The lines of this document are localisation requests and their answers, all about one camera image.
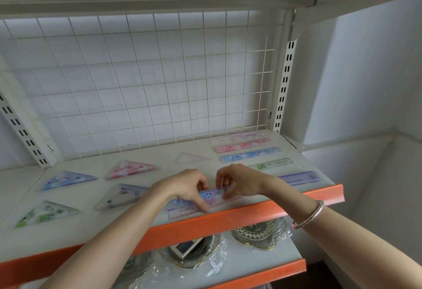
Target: slotted shelf upright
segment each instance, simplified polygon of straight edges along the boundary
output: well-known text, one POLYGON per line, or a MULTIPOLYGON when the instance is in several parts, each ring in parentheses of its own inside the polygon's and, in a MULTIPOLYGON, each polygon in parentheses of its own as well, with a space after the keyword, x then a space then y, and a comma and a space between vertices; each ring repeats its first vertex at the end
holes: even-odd
MULTIPOLYGON (((298 189, 327 205, 344 201, 342 185, 279 133, 296 39, 310 24, 387 1, 0 0, 0 107, 38 165, 0 171, 0 288, 50 276, 124 212, 94 209, 111 186, 150 186, 193 167, 214 181, 224 164, 209 137, 265 130, 282 152, 240 163, 289 157, 268 173, 314 170, 321 181, 298 189), (175 164, 180 152, 210 160, 175 164), (104 180, 121 160, 160 169, 104 180), (62 171, 99 180, 38 191, 62 171), (83 213, 14 229, 42 200, 83 213)), ((215 233, 229 240, 233 228, 285 215, 263 196, 176 222, 159 215, 133 254, 215 233)), ((223 271, 198 268, 172 286, 247 289, 306 270, 289 238, 259 253, 230 240, 223 271)))

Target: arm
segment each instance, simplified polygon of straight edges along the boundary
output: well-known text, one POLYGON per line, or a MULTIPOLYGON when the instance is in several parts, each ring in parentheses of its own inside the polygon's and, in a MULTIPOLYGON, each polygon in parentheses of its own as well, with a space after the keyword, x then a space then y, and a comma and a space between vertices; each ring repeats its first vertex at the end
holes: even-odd
MULTIPOLYGON (((318 203, 283 180, 231 164, 217 171, 216 186, 234 184, 225 197, 267 196, 296 222, 305 221, 318 203)), ((325 252, 362 288, 422 288, 422 267, 370 231, 324 207, 304 227, 325 252)))
POLYGON ((67 260, 40 289, 109 289, 158 213, 174 198, 191 200, 203 212, 198 194, 208 189, 199 170, 184 170, 152 185, 132 207, 67 260))

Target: bracelet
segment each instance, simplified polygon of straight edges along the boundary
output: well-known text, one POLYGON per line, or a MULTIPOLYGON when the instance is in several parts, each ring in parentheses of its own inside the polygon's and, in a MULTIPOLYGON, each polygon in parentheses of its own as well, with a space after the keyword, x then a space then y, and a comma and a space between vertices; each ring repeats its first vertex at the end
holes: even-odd
POLYGON ((296 224, 295 222, 292 223, 292 228, 293 229, 300 229, 303 228, 304 226, 306 226, 308 223, 310 223, 312 220, 314 220, 317 215, 319 215, 322 211, 322 208, 324 207, 324 201, 322 200, 317 200, 319 203, 318 208, 315 210, 314 213, 311 214, 311 216, 306 219, 304 222, 300 223, 300 224, 296 224))

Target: blue ruler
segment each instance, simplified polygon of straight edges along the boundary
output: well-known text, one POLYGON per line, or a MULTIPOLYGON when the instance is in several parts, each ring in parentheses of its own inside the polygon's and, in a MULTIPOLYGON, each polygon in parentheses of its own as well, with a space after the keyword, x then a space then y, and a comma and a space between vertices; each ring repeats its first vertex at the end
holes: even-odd
POLYGON ((280 148, 271 147, 271 148, 265 148, 261 150, 238 153, 235 155, 224 155, 220 157, 220 159, 221 159, 221 162, 232 162, 232 161, 238 161, 238 160, 243 160, 243 159, 248 159, 248 158, 254 158, 259 155, 271 155, 277 152, 281 152, 280 148))
POLYGON ((280 176, 280 179, 286 181, 289 185, 304 185, 306 183, 313 183, 321 181, 321 178, 315 171, 304 171, 294 174, 280 176))

